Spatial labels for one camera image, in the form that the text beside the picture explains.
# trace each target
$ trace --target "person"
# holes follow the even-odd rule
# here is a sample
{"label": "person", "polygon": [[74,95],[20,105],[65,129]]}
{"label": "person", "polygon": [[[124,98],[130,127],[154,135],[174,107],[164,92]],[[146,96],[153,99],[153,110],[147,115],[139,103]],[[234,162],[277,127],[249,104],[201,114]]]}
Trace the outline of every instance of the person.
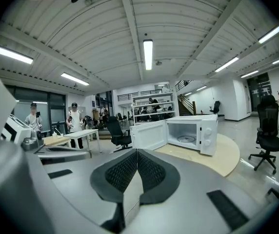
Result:
{"label": "person", "polygon": [[[76,102],[73,102],[71,104],[71,107],[72,109],[67,114],[66,124],[70,132],[75,133],[82,130],[83,117],[80,111],[77,110],[78,105]],[[78,138],[78,143],[79,143],[79,148],[82,149],[83,148],[82,138]],[[76,143],[74,139],[71,139],[71,147],[73,148],[76,147]]]}
{"label": "person", "polygon": [[[158,101],[156,99],[153,100],[153,99],[149,98],[149,101],[150,101],[149,104],[158,103]],[[157,111],[157,109],[160,109],[159,105],[153,107],[153,111]]]}
{"label": "person", "polygon": [[42,118],[40,113],[37,114],[37,104],[32,102],[30,105],[31,113],[24,120],[26,124],[31,127],[33,130],[41,130],[42,129]]}

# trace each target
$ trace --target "ceiling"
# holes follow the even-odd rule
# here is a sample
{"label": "ceiling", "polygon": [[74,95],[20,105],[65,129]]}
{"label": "ceiling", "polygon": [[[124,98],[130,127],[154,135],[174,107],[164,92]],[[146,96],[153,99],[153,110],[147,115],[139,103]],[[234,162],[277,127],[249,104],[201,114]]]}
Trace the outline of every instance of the ceiling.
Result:
{"label": "ceiling", "polygon": [[[279,34],[258,43],[278,25],[258,0],[17,0],[2,18],[0,46],[34,61],[0,55],[0,77],[83,95],[241,75],[279,59]],[[145,39],[154,42],[151,71],[145,70]],[[214,72],[235,56],[239,61]],[[75,86],[64,72],[90,85]]]}

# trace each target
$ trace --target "man in white shirt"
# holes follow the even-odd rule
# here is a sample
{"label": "man in white shirt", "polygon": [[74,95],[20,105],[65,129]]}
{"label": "man in white shirt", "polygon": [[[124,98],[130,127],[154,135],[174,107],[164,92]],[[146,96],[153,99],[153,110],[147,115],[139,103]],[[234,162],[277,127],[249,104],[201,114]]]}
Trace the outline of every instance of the man in white shirt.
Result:
{"label": "man in white shirt", "polygon": [[31,114],[29,114],[27,116],[27,118],[24,120],[25,123],[31,127],[33,130],[41,130],[42,129],[42,118],[41,116],[39,115],[37,117],[37,104],[36,103],[31,103],[31,106],[30,106],[30,111],[31,111]]}
{"label": "man in white shirt", "polygon": [[[83,117],[80,111],[77,110],[78,105],[76,102],[73,102],[71,107],[72,109],[67,114],[66,124],[70,132],[74,133],[82,130]],[[78,143],[79,143],[79,148],[82,149],[83,148],[82,138],[78,139]],[[76,147],[76,143],[74,139],[71,140],[71,147],[73,148]]]}

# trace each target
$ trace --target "white shelving rack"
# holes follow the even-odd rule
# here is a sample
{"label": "white shelving rack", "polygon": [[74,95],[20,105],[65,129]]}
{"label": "white shelving rack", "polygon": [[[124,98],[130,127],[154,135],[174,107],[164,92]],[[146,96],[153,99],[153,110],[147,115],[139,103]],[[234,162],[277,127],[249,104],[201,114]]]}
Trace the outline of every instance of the white shelving rack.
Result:
{"label": "white shelving rack", "polygon": [[[144,99],[149,99],[149,98],[160,98],[160,97],[167,97],[170,96],[170,101],[164,101],[164,102],[159,102],[159,103],[153,103],[153,104],[139,104],[139,100],[144,100]],[[174,111],[174,102],[173,102],[173,92],[166,92],[166,93],[158,93],[158,94],[149,94],[149,95],[143,95],[143,96],[134,96],[132,97],[132,110],[133,110],[133,121],[134,125],[142,125],[148,122],[137,122],[135,123],[135,118],[140,117],[140,116],[150,116],[150,115],[162,115],[162,114],[169,114],[173,113],[175,117],[175,111]],[[143,115],[135,115],[135,108],[138,107],[152,107],[156,105],[160,105],[160,107],[164,107],[166,104],[171,104],[172,105],[172,111],[161,111],[157,113],[151,113],[151,114],[143,114]]]}

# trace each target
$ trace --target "glossy floor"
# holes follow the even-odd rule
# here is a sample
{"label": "glossy floor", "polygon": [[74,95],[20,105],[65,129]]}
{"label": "glossy floor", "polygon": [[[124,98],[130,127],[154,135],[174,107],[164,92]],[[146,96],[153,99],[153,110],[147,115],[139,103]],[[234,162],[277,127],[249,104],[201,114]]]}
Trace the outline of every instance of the glossy floor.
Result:
{"label": "glossy floor", "polygon": [[[240,159],[234,171],[227,177],[230,181],[245,190],[254,200],[261,206],[267,205],[269,202],[276,200],[271,196],[266,196],[267,191],[273,187],[279,191],[279,152],[272,153],[275,155],[277,173],[272,174],[273,168],[264,161],[257,171],[253,168],[256,166],[260,158],[252,157],[248,160],[250,154],[257,154],[260,149],[257,149],[256,136],[257,128],[259,127],[259,119],[257,117],[250,117],[241,122],[232,122],[220,120],[218,124],[218,132],[231,138],[239,147]],[[100,141],[103,154],[111,153],[116,150],[116,146],[110,140]],[[90,143],[92,155],[100,155],[97,149],[96,141]],[[142,194],[141,179],[136,173],[130,186],[124,193],[125,199],[125,215],[126,223],[131,221],[138,210],[138,198]]]}

